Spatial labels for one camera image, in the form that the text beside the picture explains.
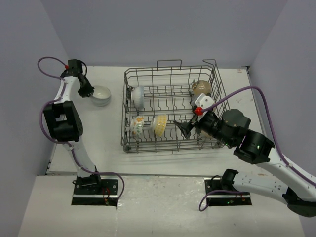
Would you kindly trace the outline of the yellow dotted bowl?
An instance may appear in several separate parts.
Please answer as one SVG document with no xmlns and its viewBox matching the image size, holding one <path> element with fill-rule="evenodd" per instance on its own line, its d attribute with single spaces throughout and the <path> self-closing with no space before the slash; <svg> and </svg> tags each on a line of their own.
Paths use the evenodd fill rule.
<svg viewBox="0 0 316 237">
<path fill-rule="evenodd" d="M 157 116 L 154 116 L 151 121 L 151 130 L 156 136 L 161 137 L 164 134 L 166 125 L 167 125 L 167 115 L 166 114 L 157 115 Z"/>
</svg>

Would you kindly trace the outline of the light blue bowl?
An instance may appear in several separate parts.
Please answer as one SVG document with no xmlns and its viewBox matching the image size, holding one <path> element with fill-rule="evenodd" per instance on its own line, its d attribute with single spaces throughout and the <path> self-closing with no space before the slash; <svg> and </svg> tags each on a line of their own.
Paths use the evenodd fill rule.
<svg viewBox="0 0 316 237">
<path fill-rule="evenodd" d="M 110 97 L 108 97 L 108 98 L 96 98 L 96 97 L 91 96 L 90 99 L 91 99 L 92 104 L 94 106 L 97 106 L 97 107 L 106 106 L 111 101 Z"/>
<path fill-rule="evenodd" d="M 92 96 L 97 99 L 108 99 L 111 97 L 111 92 L 107 87 L 96 85 Z"/>
</svg>

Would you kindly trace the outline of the orange green floral bowl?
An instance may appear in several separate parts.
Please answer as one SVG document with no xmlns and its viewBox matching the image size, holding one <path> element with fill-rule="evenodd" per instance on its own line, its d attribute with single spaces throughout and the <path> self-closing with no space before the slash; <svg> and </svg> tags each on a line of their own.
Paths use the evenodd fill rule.
<svg viewBox="0 0 316 237">
<path fill-rule="evenodd" d="M 145 120 L 144 116 L 137 116 L 132 119 L 129 130 L 134 137 L 139 138 L 142 135 L 144 120 Z"/>
</svg>

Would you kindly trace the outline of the light blue bowl rack end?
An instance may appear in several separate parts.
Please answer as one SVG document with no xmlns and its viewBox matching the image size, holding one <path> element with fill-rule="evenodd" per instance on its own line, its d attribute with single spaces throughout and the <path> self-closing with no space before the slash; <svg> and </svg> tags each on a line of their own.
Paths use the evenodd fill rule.
<svg viewBox="0 0 316 237">
<path fill-rule="evenodd" d="M 133 89 L 131 93 L 131 100 L 134 105 L 141 109 L 144 107 L 144 87 L 139 86 Z"/>
</svg>

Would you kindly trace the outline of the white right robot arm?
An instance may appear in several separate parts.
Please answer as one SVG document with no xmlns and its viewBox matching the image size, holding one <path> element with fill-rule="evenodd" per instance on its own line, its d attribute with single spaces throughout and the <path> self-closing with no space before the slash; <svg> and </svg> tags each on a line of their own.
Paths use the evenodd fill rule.
<svg viewBox="0 0 316 237">
<path fill-rule="evenodd" d="M 189 122 L 174 124 L 185 138 L 192 129 L 206 132 L 217 141 L 234 148 L 233 154 L 240 160 L 256 165 L 274 176 L 274 179 L 250 175 L 227 169 L 210 194 L 241 195 L 256 193 L 286 204 L 294 213 L 304 217 L 316 215 L 316 179 L 305 180 L 307 173 L 294 164 L 284 161 L 275 144 L 265 135 L 249 129 L 251 120 L 237 109 L 227 110 L 221 118 L 214 112 L 206 112 L 202 118 L 194 115 Z"/>
</svg>

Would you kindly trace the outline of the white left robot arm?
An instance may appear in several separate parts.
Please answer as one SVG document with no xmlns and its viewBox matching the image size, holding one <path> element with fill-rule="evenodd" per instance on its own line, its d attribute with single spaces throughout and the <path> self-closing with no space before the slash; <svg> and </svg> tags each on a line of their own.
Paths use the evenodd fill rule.
<svg viewBox="0 0 316 237">
<path fill-rule="evenodd" d="M 55 98 L 46 102 L 40 112 L 39 122 L 44 135 L 55 144 L 63 145 L 72 156 L 77 169 L 77 178 L 74 185 L 78 189 L 87 189 L 92 194 L 102 190 L 103 182 L 97 168 L 89 158 L 81 139 L 83 125 L 73 102 L 73 96 L 89 98 L 94 93 L 94 87 L 88 81 L 86 64 L 79 59 L 70 59 L 60 76 L 50 75 L 44 72 L 40 63 L 44 59 L 55 57 L 43 57 L 38 60 L 38 69 L 45 75 L 60 80 L 60 88 Z"/>
</svg>

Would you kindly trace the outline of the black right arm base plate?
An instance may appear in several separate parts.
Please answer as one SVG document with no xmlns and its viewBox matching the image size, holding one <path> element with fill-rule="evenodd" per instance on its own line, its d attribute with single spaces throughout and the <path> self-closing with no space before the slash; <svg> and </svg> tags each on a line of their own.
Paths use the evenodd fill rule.
<svg viewBox="0 0 316 237">
<path fill-rule="evenodd" d="M 220 186 L 221 176 L 215 175 L 211 178 L 206 178 L 204 180 L 205 193 L 209 193 L 213 190 L 221 189 Z M 251 196 L 250 193 L 243 193 L 241 195 L 229 194 L 225 192 L 218 192 L 209 195 L 206 198 L 207 206 L 251 206 Z"/>
</svg>

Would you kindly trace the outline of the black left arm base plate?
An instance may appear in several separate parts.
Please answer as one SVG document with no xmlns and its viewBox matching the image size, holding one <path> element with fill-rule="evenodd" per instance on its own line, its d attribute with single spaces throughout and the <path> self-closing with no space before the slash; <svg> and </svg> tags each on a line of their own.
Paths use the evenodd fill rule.
<svg viewBox="0 0 316 237">
<path fill-rule="evenodd" d="M 71 205 L 117 206 L 118 179 L 102 179 L 100 176 L 77 177 L 73 181 Z"/>
</svg>

